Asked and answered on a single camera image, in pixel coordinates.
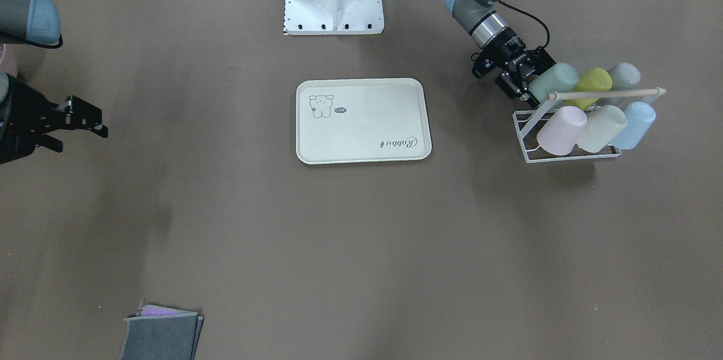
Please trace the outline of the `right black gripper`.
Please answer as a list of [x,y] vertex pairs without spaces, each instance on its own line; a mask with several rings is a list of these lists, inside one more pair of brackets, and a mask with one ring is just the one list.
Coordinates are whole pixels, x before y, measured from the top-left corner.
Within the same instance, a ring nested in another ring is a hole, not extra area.
[[63,142],[47,135],[54,130],[53,119],[60,130],[86,130],[101,138],[109,135],[101,108],[77,96],[57,105],[10,75],[2,76],[1,114],[1,164],[27,157],[39,146],[62,153]]

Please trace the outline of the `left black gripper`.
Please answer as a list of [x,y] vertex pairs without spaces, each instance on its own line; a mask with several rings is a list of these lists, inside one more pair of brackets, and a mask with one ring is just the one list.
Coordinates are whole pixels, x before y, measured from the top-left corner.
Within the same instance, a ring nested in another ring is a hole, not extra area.
[[524,41],[513,30],[504,29],[483,46],[473,61],[472,75],[481,79],[488,72],[501,69],[495,83],[503,93],[510,99],[519,99],[536,109],[540,102],[529,92],[528,87],[534,76],[526,75],[529,72],[524,63],[527,50]]

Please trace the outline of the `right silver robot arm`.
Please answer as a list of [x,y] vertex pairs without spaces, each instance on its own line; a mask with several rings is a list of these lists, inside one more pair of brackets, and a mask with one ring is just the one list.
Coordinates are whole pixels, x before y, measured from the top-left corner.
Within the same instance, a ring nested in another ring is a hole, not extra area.
[[[1,0],[2,44],[28,44],[58,49],[64,40],[61,19],[51,0]],[[60,153],[64,144],[50,135],[58,130],[89,131],[108,137],[100,107],[69,96],[61,103],[49,101],[39,90],[21,82],[10,71],[2,72],[1,162],[25,158],[43,147]]]

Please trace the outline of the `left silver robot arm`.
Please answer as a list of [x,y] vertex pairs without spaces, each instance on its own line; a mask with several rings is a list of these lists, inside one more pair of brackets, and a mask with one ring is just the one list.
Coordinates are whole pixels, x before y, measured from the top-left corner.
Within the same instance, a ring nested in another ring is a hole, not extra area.
[[480,51],[471,56],[472,75],[482,79],[499,69],[495,82],[511,99],[526,102],[531,108],[540,101],[532,95],[529,84],[555,65],[546,45],[535,49],[526,43],[495,10],[501,0],[444,0],[446,9]]

